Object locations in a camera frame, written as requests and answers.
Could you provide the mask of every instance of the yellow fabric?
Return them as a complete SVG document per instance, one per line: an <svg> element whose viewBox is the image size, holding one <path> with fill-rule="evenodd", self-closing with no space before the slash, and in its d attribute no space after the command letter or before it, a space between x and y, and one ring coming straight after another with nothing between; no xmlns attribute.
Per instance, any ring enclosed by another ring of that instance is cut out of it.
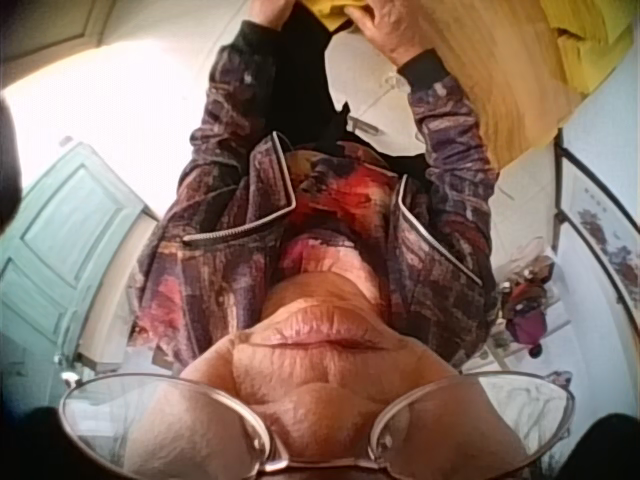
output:
<svg viewBox="0 0 640 480"><path fill-rule="evenodd" d="M540 0L553 28L610 45L638 11L638 0Z"/></svg>
<svg viewBox="0 0 640 480"><path fill-rule="evenodd" d="M349 18L344 13L344 7L349 5L363 7L367 4L367 0L302 0L302 3L333 32Z"/></svg>
<svg viewBox="0 0 640 480"><path fill-rule="evenodd" d="M591 93L598 88L632 45L632 25L629 25L612 45L600 45L573 35L561 35L558 38L567 80L581 93Z"/></svg>

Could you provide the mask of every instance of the patterned jacket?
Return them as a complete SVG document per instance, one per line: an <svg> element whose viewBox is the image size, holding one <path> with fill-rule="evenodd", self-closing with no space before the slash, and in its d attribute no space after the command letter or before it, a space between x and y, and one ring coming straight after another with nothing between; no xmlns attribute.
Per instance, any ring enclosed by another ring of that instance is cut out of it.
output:
<svg viewBox="0 0 640 480"><path fill-rule="evenodd" d="M460 367L496 316L488 200L497 174L459 83L433 52L410 63L401 73L426 143L428 191L404 176L393 196L388 322ZM443 74L434 79L434 71ZM273 286L283 220L296 205L287 142L265 131L273 80L272 54L242 31L221 49L192 160L138 263L137 327L180 367L254 326ZM346 150L375 155L356 144Z"/></svg>

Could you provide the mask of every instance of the teal door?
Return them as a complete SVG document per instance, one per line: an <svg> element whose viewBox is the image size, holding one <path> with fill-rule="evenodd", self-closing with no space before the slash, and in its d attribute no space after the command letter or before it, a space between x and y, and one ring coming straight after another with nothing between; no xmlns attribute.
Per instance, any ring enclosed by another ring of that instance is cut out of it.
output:
<svg viewBox="0 0 640 480"><path fill-rule="evenodd" d="M3 397L24 413L59 401L102 276L143 202L89 146L25 193L0 238Z"/></svg>

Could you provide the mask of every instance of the floral painting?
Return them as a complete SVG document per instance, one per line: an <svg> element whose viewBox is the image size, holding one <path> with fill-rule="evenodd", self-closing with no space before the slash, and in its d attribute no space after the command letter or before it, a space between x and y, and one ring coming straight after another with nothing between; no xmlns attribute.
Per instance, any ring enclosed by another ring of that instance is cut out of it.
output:
<svg viewBox="0 0 640 480"><path fill-rule="evenodd" d="M640 235L617 206L583 174L573 183L568 212L618 282L627 305L640 312Z"/></svg>

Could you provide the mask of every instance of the picture frame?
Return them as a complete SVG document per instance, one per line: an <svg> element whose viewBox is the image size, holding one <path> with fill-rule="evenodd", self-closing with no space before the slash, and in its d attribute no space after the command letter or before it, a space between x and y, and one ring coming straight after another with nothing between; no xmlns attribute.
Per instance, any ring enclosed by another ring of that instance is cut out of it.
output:
<svg viewBox="0 0 640 480"><path fill-rule="evenodd" d="M553 249L567 223L587 245L640 337L640 226L611 190L556 139Z"/></svg>

